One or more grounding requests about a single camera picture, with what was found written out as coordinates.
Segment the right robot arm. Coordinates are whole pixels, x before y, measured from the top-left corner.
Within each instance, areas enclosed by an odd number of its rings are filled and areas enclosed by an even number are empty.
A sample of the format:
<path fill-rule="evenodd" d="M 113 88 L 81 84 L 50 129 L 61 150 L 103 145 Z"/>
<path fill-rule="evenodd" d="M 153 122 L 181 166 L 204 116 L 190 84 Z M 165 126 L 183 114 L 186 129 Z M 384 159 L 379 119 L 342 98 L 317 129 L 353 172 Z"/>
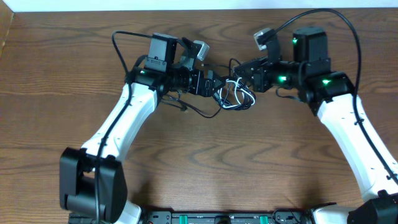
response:
<path fill-rule="evenodd" d="M 273 29 L 256 32 L 254 41 L 267 56 L 237 66 L 237 76 L 257 92 L 273 86 L 297 89 L 297 98 L 310 107 L 343 151 L 364 201 L 358 208 L 319 205 L 304 212 L 300 222 L 397 223 L 397 161 L 373 128 L 348 76 L 331 70 L 325 31 L 320 27 L 295 30 L 291 62 L 282 60 Z"/>

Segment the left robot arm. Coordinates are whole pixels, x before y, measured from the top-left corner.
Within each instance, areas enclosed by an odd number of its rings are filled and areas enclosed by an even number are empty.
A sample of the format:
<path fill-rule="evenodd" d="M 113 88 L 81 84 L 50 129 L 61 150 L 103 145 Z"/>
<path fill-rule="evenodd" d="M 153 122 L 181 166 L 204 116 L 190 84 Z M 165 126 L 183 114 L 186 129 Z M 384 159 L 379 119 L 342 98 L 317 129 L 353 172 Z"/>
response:
<path fill-rule="evenodd" d="M 140 127 L 170 91 L 211 97 L 225 85 L 214 71 L 195 68 L 210 49 L 204 41 L 149 38 L 148 54 L 124 68 L 121 96 L 99 130 L 60 156 L 60 206 L 70 223 L 138 223 L 142 210 L 127 200 L 123 161 Z"/>

